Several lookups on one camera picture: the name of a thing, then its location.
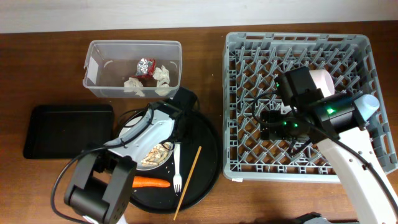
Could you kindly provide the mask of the white tissue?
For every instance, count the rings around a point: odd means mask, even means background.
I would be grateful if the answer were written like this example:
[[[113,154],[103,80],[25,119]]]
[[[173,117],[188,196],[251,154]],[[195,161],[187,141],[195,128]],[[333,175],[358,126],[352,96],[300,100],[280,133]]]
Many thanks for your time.
[[[169,71],[162,65],[160,68],[156,67],[152,75],[153,79],[157,81],[157,86],[170,83]]]
[[[137,78],[130,77],[127,81],[124,82],[124,92],[125,93],[135,93],[137,96],[145,97],[142,88],[144,85]]]

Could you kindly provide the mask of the red snack wrapper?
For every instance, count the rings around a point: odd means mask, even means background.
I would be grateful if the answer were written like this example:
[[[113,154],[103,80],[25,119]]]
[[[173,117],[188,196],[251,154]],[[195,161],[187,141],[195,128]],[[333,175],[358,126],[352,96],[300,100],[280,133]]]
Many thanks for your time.
[[[154,58],[142,58],[138,61],[136,67],[136,78],[150,79],[155,71]]]

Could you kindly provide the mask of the rice and peanut leftovers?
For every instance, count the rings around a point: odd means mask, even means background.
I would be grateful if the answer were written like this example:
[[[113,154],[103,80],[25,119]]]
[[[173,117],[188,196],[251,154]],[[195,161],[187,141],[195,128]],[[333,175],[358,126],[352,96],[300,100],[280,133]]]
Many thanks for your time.
[[[173,144],[171,142],[160,143],[154,146],[154,148],[141,160],[141,164],[147,167],[154,167],[161,165],[171,155],[173,150]]]

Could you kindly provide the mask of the grey plate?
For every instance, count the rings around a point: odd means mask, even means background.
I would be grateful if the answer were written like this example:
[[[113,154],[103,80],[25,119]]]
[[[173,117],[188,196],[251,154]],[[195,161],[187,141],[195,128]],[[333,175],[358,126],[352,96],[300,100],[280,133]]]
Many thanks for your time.
[[[161,165],[165,164],[165,163],[169,160],[169,158],[171,157],[171,155],[170,155],[170,156],[167,158],[167,160],[166,160],[165,162],[163,162]],[[147,166],[143,166],[143,165],[141,164],[141,161],[140,161],[140,163],[137,164],[137,170],[139,170],[139,171],[154,170],[154,169],[160,167],[161,165],[154,166],[154,167],[147,167]]]

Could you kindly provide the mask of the pink bowl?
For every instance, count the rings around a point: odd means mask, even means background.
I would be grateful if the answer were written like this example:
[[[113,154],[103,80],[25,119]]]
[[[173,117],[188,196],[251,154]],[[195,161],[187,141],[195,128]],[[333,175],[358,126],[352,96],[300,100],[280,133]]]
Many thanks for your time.
[[[325,98],[335,94],[334,83],[327,70],[311,70],[310,76],[312,77],[315,86],[321,89]]]

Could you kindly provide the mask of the orange carrot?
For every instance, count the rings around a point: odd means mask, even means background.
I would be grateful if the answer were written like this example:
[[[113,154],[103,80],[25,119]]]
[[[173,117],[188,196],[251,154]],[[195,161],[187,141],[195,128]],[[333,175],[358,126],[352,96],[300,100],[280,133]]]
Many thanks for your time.
[[[158,187],[168,188],[171,184],[167,180],[156,179],[152,177],[135,176],[132,183],[132,188],[143,188],[143,187]]]

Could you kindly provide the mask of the light blue cup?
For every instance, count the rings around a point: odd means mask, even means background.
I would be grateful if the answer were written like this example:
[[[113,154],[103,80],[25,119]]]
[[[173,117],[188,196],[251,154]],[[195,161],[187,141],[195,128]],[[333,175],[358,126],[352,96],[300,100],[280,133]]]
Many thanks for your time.
[[[380,107],[379,100],[370,94],[364,94],[354,100],[360,115],[367,121]]]

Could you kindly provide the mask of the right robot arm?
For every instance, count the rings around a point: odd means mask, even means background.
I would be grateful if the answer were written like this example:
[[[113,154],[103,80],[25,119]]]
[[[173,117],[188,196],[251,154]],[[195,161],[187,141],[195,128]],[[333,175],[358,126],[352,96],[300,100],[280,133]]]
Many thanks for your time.
[[[370,94],[352,98],[335,91],[326,70],[300,67],[275,79],[286,115],[263,111],[255,120],[262,139],[314,144],[337,174],[360,223],[397,223],[397,194],[384,173],[366,129],[379,109]]]

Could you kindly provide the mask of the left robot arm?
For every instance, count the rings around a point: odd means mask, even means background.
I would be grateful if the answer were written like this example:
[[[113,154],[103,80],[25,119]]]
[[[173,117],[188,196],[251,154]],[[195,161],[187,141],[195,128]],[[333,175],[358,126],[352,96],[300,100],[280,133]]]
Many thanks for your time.
[[[178,164],[188,113],[196,101],[194,92],[179,88],[173,98],[148,104],[124,134],[72,159],[67,165],[76,167],[65,204],[98,223],[118,223],[128,206],[136,169],[156,145],[170,142]]]

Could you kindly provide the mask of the grey dishwasher rack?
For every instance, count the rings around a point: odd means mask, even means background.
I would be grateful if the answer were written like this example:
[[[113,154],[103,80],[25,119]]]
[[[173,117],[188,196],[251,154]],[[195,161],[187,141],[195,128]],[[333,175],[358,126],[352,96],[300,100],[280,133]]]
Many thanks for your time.
[[[382,98],[371,43],[359,34],[231,32],[223,59],[223,174],[235,182],[267,180],[336,184],[339,179],[318,149],[303,141],[261,139],[264,110],[288,114],[273,91],[275,78],[306,66],[326,70],[335,90]],[[259,94],[253,113],[252,101]]]

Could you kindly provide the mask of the clear plastic waste bin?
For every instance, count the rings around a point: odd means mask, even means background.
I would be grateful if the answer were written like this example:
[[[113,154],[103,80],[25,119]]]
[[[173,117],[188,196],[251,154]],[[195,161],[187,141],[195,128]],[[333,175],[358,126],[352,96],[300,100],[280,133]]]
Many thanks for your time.
[[[155,67],[169,71],[170,83],[157,86],[152,78],[138,78],[145,97],[124,92],[124,82],[136,78],[137,63],[154,58]],[[180,87],[182,45],[172,40],[94,40],[85,59],[83,86],[98,98],[171,98]]]

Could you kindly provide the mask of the round black serving tray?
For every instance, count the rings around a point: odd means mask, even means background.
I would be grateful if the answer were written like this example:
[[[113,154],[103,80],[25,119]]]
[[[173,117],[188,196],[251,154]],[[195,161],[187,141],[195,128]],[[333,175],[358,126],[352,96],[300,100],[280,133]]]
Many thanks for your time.
[[[180,174],[185,182],[198,148],[198,157],[180,210],[188,209],[208,195],[221,172],[222,143],[217,130],[210,120],[198,111],[188,115],[188,130],[182,141],[180,151]],[[130,202],[137,208],[151,213],[173,213],[177,209],[180,195],[168,188],[134,188]]]

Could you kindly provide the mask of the white plastic fork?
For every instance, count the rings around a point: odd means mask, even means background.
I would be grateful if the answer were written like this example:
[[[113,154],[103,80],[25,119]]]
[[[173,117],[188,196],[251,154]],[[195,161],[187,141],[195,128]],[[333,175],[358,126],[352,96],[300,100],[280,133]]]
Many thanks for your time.
[[[180,175],[180,143],[174,145],[175,175],[173,177],[174,191],[180,193],[182,189],[182,177]]]

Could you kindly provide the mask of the wooden chopstick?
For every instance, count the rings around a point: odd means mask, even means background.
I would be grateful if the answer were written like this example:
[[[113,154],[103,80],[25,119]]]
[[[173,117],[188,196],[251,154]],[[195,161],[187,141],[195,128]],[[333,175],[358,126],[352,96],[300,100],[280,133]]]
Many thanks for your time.
[[[199,155],[200,155],[200,153],[201,153],[201,149],[202,149],[202,146],[199,146],[199,147],[198,147],[198,150],[197,150],[197,153],[196,153],[196,156],[195,156],[195,158],[194,158],[194,161],[193,161],[193,163],[192,163],[192,166],[191,166],[189,175],[188,175],[188,177],[187,177],[186,183],[185,183],[185,185],[184,185],[182,194],[181,194],[181,196],[180,196],[180,200],[179,200],[179,202],[178,202],[177,209],[176,209],[176,211],[175,211],[175,215],[174,215],[173,221],[175,221],[175,220],[177,219],[178,212],[180,211],[180,207],[181,207],[181,205],[182,205],[182,202],[183,202],[183,200],[184,200],[185,194],[186,194],[186,192],[187,192],[187,189],[188,189],[190,180],[191,180],[192,175],[193,175],[193,171],[195,170],[195,166],[196,166],[196,164],[197,164],[197,160],[198,160]]]

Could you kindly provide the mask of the black rectangular tray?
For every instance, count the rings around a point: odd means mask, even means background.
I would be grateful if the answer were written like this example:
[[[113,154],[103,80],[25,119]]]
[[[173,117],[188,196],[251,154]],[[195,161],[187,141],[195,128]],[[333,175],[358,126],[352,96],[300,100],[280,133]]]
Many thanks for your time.
[[[39,105],[31,113],[26,159],[72,159],[113,135],[111,105]]]

